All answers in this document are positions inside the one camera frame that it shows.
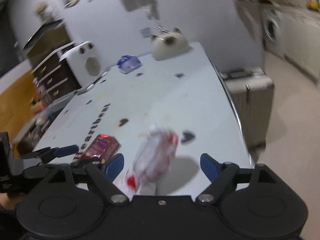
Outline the person's left hand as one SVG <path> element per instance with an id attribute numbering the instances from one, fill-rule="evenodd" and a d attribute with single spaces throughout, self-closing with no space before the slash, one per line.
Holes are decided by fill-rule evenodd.
<path id="1" fill-rule="evenodd" d="M 18 203 L 20 203 L 23 198 L 24 198 L 24 194 L 1 193 L 0 195 L 1 207 L 9 211 L 14 211 Z"/>

